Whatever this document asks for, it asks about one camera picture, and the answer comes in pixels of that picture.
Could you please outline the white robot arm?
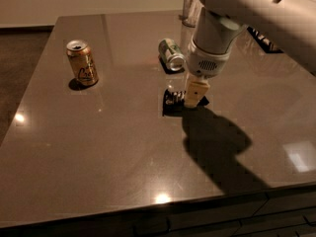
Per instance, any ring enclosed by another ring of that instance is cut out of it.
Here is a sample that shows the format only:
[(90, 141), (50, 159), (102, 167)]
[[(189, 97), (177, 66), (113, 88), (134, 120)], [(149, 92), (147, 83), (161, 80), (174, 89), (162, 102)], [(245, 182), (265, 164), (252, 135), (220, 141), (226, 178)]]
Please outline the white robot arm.
[(199, 0), (188, 47), (184, 105), (194, 108), (221, 72), (245, 27), (257, 30), (309, 72), (316, 71), (316, 0)]

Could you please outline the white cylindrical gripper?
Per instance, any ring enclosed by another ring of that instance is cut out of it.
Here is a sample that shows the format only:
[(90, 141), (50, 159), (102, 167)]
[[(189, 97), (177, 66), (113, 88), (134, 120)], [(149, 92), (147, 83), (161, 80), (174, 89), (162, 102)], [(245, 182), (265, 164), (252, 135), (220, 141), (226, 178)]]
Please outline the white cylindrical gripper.
[(200, 10), (197, 25), (188, 46), (189, 74), (185, 85), (184, 106), (195, 108), (210, 85), (206, 78), (218, 75), (229, 59), (232, 46), (245, 30), (227, 17)]

